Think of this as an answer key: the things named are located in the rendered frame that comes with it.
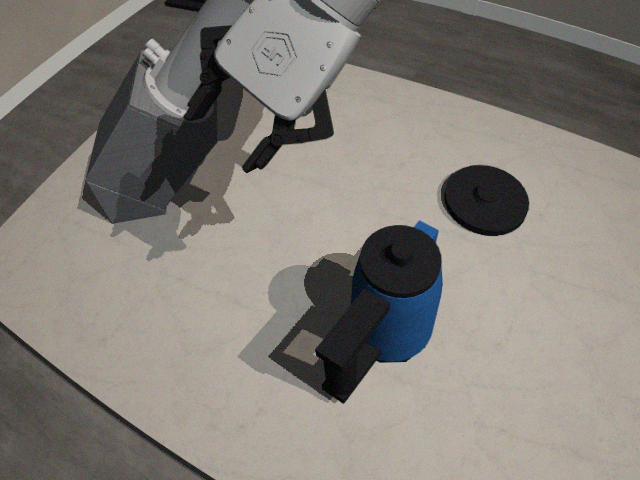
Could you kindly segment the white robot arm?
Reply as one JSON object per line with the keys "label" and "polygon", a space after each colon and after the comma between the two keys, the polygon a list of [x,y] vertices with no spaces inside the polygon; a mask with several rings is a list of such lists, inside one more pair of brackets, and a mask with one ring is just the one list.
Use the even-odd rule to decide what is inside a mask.
{"label": "white robot arm", "polygon": [[[207,120],[214,104],[204,118],[186,121],[188,102],[201,84],[200,31],[205,27],[229,26],[239,18],[253,0],[206,0],[172,51],[164,50],[150,39],[143,55],[152,62],[143,76],[150,99],[168,115],[189,123]],[[381,0],[321,0],[339,15],[360,27]],[[170,54],[170,55],[169,55]],[[169,56],[168,56],[169,55]]]}

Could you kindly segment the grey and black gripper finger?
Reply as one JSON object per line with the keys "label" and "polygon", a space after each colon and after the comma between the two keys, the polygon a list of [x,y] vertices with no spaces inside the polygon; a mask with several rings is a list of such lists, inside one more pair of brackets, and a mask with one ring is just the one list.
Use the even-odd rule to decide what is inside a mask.
{"label": "grey and black gripper finger", "polygon": [[296,120],[287,121],[275,115],[271,135],[261,140],[243,164],[243,171],[248,173],[256,168],[263,169],[282,145],[302,144],[332,137],[334,130],[326,90],[312,105],[312,109],[315,118],[315,126],[312,128],[294,129]]}
{"label": "grey and black gripper finger", "polygon": [[184,115],[187,121],[204,118],[222,91],[222,81],[230,78],[216,64],[214,51],[231,26],[205,27],[200,31],[201,84],[188,102],[189,109]]}

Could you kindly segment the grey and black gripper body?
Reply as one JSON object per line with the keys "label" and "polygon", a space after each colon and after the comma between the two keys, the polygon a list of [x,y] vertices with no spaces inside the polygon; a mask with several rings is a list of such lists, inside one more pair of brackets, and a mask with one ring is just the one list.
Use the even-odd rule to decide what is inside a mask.
{"label": "grey and black gripper body", "polygon": [[335,81],[361,37],[358,28],[321,0],[254,0],[214,59],[273,114],[296,120]]}

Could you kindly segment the blue kettle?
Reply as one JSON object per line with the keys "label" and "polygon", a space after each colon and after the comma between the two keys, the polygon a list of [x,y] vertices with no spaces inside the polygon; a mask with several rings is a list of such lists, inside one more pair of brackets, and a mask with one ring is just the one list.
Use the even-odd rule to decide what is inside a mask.
{"label": "blue kettle", "polygon": [[418,221],[381,228],[364,242],[351,306],[315,349],[324,364],[322,390],[341,403],[377,359],[407,362],[428,344],[443,286],[438,232]]}

